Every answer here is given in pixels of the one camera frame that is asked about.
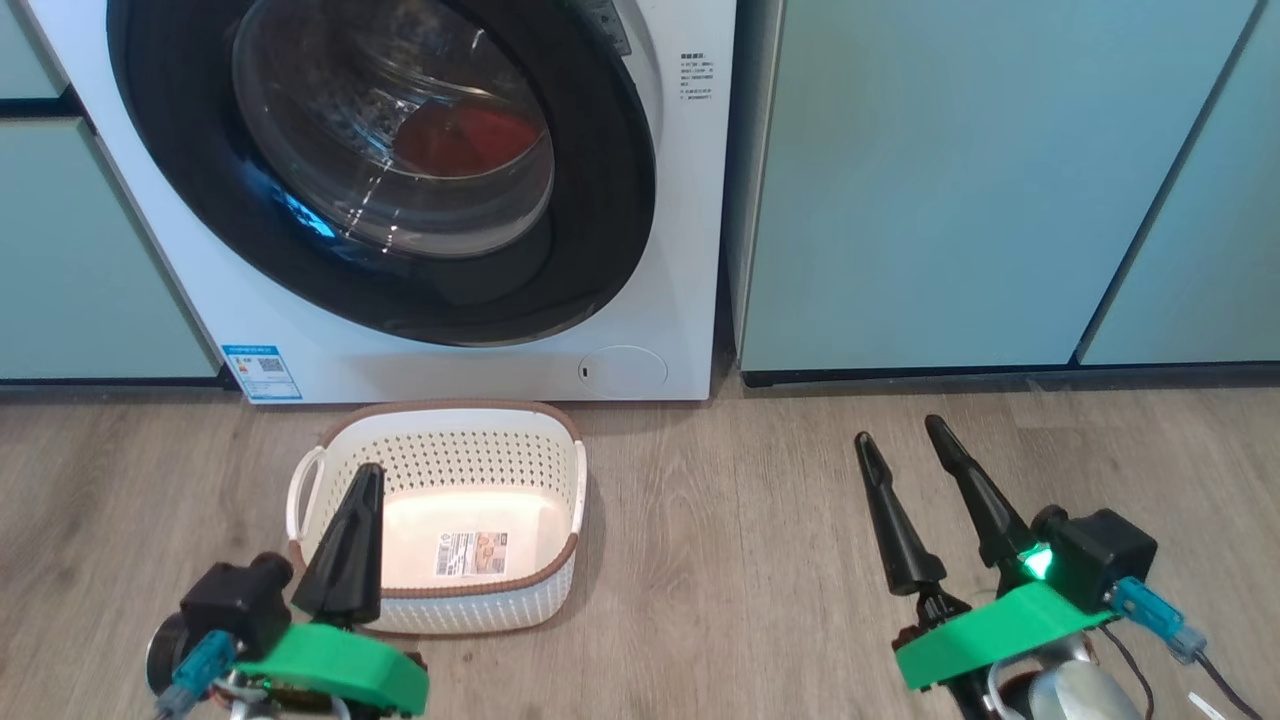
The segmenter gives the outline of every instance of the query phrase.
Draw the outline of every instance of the blue label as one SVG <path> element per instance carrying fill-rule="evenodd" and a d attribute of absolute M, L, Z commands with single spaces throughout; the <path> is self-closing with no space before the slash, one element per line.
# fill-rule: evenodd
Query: blue label
<path fill-rule="evenodd" d="M 302 400 L 274 345 L 224 345 L 223 355 L 250 400 Z"/>

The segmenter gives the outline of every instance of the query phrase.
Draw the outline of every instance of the door glass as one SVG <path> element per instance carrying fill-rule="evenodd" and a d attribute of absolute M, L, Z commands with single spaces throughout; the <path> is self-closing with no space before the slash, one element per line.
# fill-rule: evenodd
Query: door glass
<path fill-rule="evenodd" d="M 259 0 L 233 82 L 266 161 L 352 241 L 481 255 L 547 208 L 554 159 L 532 91 L 434 0 Z"/>

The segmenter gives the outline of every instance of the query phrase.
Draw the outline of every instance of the light blue cabinet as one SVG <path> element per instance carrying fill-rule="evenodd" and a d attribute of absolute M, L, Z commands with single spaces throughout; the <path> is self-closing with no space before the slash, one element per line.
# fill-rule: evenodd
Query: light blue cabinet
<path fill-rule="evenodd" d="M 744 0 L 742 369 L 1068 363 L 1252 8 Z"/>
<path fill-rule="evenodd" d="M 0 120 L 0 378 L 211 378 L 218 366 L 84 122 Z"/>
<path fill-rule="evenodd" d="M 17 0 L 0 0 L 0 100 L 58 97 L 67 81 L 37 51 Z"/>
<path fill-rule="evenodd" d="M 1082 356 L 1280 360 L 1280 6 L 1267 5 Z"/>

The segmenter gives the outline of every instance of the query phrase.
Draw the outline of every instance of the white basket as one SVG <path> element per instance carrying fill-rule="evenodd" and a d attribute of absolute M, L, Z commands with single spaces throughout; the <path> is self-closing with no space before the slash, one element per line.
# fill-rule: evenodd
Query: white basket
<path fill-rule="evenodd" d="M 544 623 L 564 603 L 586 505 L 586 451 L 564 414 L 476 401 L 348 416 L 289 482 L 285 528 L 300 566 L 365 462 L 387 470 L 383 606 L 371 630 L 495 633 Z M 475 547 L 494 553 L 474 560 Z"/>

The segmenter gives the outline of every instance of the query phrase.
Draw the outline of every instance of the red cloth inside drum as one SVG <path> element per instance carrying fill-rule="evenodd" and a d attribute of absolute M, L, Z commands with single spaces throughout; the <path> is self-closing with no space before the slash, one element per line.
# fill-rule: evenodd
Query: red cloth inside drum
<path fill-rule="evenodd" d="M 481 176 L 529 151 L 539 131 L 518 114 L 488 104 L 429 104 L 396 132 L 406 164 L 443 178 Z"/>

